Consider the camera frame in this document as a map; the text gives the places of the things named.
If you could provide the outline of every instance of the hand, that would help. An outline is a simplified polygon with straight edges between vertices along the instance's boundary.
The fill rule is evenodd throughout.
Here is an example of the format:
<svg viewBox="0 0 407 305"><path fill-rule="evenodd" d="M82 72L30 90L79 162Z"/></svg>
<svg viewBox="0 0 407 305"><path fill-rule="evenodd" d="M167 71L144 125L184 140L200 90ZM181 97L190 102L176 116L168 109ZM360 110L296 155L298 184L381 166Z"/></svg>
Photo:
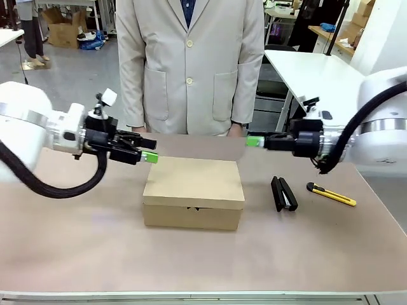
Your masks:
<svg viewBox="0 0 407 305"><path fill-rule="evenodd" d="M146 127L132 127L132 132L136 133L147 133Z"/></svg>
<svg viewBox="0 0 407 305"><path fill-rule="evenodd" d="M237 124L232 124L228 132L228 137L241 138L243 137L243 127Z"/></svg>

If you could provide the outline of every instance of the cardboard boxes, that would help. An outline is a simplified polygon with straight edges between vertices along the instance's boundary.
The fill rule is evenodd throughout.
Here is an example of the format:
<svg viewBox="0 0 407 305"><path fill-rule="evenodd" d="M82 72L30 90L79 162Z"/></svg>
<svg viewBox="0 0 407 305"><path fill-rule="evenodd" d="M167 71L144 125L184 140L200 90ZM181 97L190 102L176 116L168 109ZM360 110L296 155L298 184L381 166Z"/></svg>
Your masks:
<svg viewBox="0 0 407 305"><path fill-rule="evenodd" d="M293 1L293 10L296 11L300 8L300 0Z"/></svg>
<svg viewBox="0 0 407 305"><path fill-rule="evenodd" d="M161 157L144 189L146 226L236 230L244 207L237 164Z"/></svg>
<svg viewBox="0 0 407 305"><path fill-rule="evenodd" d="M361 0L359 8L357 9L357 13L364 17L369 17L373 10L375 2L376 0Z"/></svg>
<svg viewBox="0 0 407 305"><path fill-rule="evenodd" d="M356 24L360 27L366 27L366 24L368 24L369 17L364 17L358 13L354 13L354 17L352 18L352 23Z"/></svg>
<svg viewBox="0 0 407 305"><path fill-rule="evenodd" d="M56 7L43 12L43 17L48 23L50 37L48 42L61 48L79 48L77 40L80 27L83 32L87 32L86 11L77 11L73 14L72 20L62 16Z"/></svg>

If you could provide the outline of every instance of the blazer pocket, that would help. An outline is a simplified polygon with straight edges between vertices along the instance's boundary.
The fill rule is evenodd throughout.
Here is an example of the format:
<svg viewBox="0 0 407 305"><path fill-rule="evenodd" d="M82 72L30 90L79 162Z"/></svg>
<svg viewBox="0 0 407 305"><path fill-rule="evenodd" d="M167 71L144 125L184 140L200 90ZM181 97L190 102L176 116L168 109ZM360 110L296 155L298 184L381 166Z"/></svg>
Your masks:
<svg viewBox="0 0 407 305"><path fill-rule="evenodd" d="M230 119L236 85L237 71L215 75L212 115L216 121L227 121Z"/></svg>
<svg viewBox="0 0 407 305"><path fill-rule="evenodd" d="M167 74L144 68L144 111L160 121L168 119Z"/></svg>

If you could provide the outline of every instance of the desk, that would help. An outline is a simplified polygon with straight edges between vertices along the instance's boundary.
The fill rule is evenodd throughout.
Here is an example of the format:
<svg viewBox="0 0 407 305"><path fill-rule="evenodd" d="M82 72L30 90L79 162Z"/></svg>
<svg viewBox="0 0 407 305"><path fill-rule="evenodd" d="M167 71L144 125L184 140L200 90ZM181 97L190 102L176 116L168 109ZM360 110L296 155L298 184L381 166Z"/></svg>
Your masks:
<svg viewBox="0 0 407 305"><path fill-rule="evenodd" d="M364 76L338 57L273 50L265 54L289 88L276 131L283 129L293 96L302 107L302 102L319 97L319 105L335 114L332 125L346 125L357 112Z"/></svg>
<svg viewBox="0 0 407 305"><path fill-rule="evenodd" d="M268 45L268 40L270 38L270 33L272 31L272 27L273 27L273 24L274 24L276 18L284 18L284 19L291 19L291 20L296 20L297 19L297 16L294 16L294 15L277 13L274 8L266 8L265 9L265 14L266 14L266 16L269 17L269 19L266 20L266 22L268 24L267 30L266 30L266 33L267 33L266 45Z"/></svg>
<svg viewBox="0 0 407 305"><path fill-rule="evenodd" d="M318 26L309 26L308 27L312 32L318 35L318 40L315 44L314 53L326 53L329 47L330 42L332 41L332 37L334 33L328 33L321 29ZM352 57L355 55L355 51L353 48L347 48L343 44L339 42L341 39L348 38L349 42L351 39L348 37L348 32L346 30L340 32L340 35L335 41L335 46L332 49L331 54L336 55L337 57L341 58L344 62L350 64Z"/></svg>
<svg viewBox="0 0 407 305"><path fill-rule="evenodd" d="M23 30L8 30L0 29L0 47L8 44L10 41L19 38L21 35L24 35Z"/></svg>
<svg viewBox="0 0 407 305"><path fill-rule="evenodd" d="M93 299L100 298L100 292L110 296L128 292L139 298L157 291L174 298L297 294L312 299L310 295L322 294L329 299L336 294L356 301L354 296L362 293L407 287L407 237L354 165L342 163L321 176L308 159L245 149L245 139L149 138L158 140L162 156L241 157L238 167L246 203L238 231L145 227L142 192L147 163L110 161L101 184L69 200L42 198L23 185L3 184L4 294L24 293L37 299L62 299L66 292ZM36 174L53 185L69 187L88 180L95 168L94 156L74 161L69 154L44 150ZM291 186L299 202L295 213L275 210L273 175L284 177ZM357 206L308 192L305 185L310 181L350 196Z"/></svg>
<svg viewBox="0 0 407 305"><path fill-rule="evenodd" d="M96 1L97 0L36 0L36 5L37 7L42 4L92 6L95 12L96 29L99 31L100 27L96 10Z"/></svg>

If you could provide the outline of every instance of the box lid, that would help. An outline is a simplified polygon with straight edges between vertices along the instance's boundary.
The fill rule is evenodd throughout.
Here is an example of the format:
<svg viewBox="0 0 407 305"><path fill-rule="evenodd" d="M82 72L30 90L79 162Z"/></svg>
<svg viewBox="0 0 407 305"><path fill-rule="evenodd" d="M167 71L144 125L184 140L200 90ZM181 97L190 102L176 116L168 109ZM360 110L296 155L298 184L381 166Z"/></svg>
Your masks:
<svg viewBox="0 0 407 305"><path fill-rule="evenodd" d="M241 210L244 200L234 161L161 157L144 189L146 205Z"/></svg>

